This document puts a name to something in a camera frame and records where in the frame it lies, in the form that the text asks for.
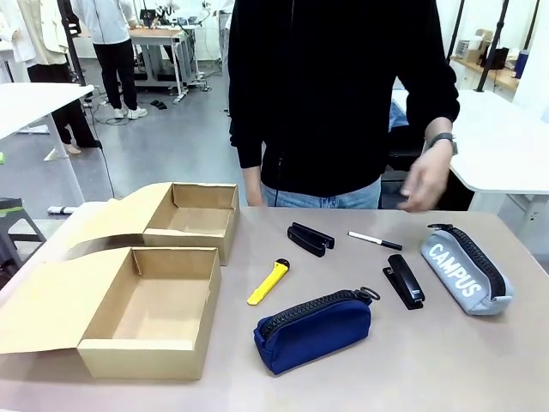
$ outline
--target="pencil case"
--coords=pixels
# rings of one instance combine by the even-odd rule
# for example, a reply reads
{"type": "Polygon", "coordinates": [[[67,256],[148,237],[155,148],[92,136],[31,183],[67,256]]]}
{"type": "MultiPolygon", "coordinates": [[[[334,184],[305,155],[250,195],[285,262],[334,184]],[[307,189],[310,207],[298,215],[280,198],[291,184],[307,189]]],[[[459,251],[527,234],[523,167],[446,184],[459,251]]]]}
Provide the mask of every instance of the pencil case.
{"type": "Polygon", "coordinates": [[[421,254],[469,315],[496,315],[513,300],[513,287],[488,256],[452,225],[429,225],[435,232],[421,254]]]}
{"type": "Polygon", "coordinates": [[[261,319],[254,340],[263,363],[278,375],[364,339],[379,299],[369,288],[341,290],[261,319]]]}

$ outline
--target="yellow box cutter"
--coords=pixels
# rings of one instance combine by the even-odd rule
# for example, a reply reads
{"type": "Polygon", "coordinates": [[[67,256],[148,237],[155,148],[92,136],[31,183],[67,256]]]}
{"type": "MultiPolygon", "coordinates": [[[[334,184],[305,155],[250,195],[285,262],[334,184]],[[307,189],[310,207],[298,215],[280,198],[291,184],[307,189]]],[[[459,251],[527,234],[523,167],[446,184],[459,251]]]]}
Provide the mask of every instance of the yellow box cutter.
{"type": "Polygon", "coordinates": [[[279,282],[280,279],[290,270],[290,263],[286,259],[278,259],[274,262],[273,271],[267,278],[259,285],[259,288],[254,290],[248,298],[248,305],[255,306],[263,300],[270,290],[279,282]]]}

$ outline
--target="black pants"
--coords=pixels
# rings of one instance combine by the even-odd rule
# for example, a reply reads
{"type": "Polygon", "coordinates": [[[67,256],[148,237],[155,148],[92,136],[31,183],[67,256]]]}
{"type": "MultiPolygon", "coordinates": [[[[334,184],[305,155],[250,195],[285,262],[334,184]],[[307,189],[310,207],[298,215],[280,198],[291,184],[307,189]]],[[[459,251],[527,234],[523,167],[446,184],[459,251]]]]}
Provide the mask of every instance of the black pants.
{"type": "Polygon", "coordinates": [[[95,54],[101,65],[103,85],[109,103],[115,109],[122,108],[118,92],[118,77],[122,83],[124,103],[130,110],[137,108],[136,75],[134,73],[134,49],[131,39],[116,45],[94,45],[95,54]]]}
{"type": "MultiPolygon", "coordinates": [[[[67,64],[36,64],[27,68],[31,82],[37,83],[70,83],[69,66],[67,64]]],[[[71,136],[67,125],[72,129],[76,144],[81,148],[95,148],[97,142],[89,129],[79,100],[71,101],[52,113],[53,121],[61,140],[70,144],[71,136]]]]}

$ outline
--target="white marker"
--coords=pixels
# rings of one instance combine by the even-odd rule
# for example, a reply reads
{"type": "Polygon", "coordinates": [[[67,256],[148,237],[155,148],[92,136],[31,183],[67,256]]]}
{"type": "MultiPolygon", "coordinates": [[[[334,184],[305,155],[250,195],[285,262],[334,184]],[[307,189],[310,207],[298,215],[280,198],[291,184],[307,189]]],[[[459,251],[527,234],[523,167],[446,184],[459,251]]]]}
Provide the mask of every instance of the white marker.
{"type": "Polygon", "coordinates": [[[385,246],[385,247],[388,247],[390,249],[395,249],[396,251],[401,251],[402,250],[401,245],[397,245],[396,243],[388,242],[387,240],[372,238],[371,236],[366,236],[365,234],[360,234],[360,233],[356,233],[356,232],[347,232],[347,235],[351,236],[352,238],[355,238],[355,239],[361,239],[361,240],[365,240],[366,242],[375,243],[376,245],[385,246]]]}

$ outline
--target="navy blue pencil case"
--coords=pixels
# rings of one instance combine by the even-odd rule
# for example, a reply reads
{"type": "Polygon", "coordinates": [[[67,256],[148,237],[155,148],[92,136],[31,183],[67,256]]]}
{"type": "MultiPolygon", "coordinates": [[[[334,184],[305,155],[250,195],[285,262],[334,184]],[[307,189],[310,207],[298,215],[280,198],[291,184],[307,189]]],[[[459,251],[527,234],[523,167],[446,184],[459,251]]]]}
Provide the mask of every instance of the navy blue pencil case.
{"type": "Polygon", "coordinates": [[[263,363],[278,375],[364,339],[379,299],[369,288],[340,290],[261,319],[254,340],[263,363]]]}

